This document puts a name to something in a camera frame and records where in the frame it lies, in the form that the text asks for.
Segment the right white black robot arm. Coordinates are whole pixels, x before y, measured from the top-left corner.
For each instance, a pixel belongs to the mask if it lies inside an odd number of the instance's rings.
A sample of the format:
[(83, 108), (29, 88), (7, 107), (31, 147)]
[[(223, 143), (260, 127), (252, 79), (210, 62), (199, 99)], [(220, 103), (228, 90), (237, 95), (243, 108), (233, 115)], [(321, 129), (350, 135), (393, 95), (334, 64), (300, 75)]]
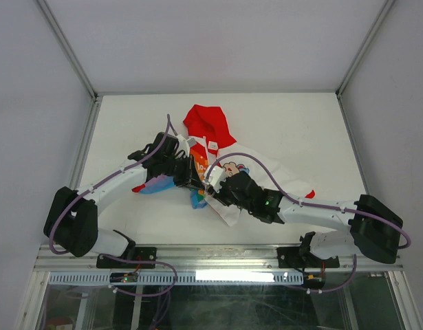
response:
[(361, 195), (357, 201), (320, 203), (262, 188), (245, 172), (207, 191), (221, 204), (245, 210), (263, 223), (326, 228), (326, 233), (309, 232), (301, 237), (297, 254), (306, 266), (343, 254), (361, 254), (384, 264), (397, 259), (403, 221), (371, 195)]

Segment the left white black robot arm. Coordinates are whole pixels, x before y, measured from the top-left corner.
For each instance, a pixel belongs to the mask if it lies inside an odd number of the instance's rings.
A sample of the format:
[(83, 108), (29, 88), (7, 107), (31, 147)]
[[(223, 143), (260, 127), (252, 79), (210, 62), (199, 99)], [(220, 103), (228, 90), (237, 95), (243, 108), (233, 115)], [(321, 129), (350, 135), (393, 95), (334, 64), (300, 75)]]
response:
[(160, 132), (151, 144), (130, 154), (127, 160), (97, 184), (72, 190), (60, 188), (53, 199), (43, 233), (75, 257), (89, 252), (111, 259), (121, 267), (138, 259), (134, 240), (117, 230), (98, 226), (101, 213), (115, 200), (153, 179), (167, 176), (177, 187), (203, 189), (191, 148), (193, 138)]

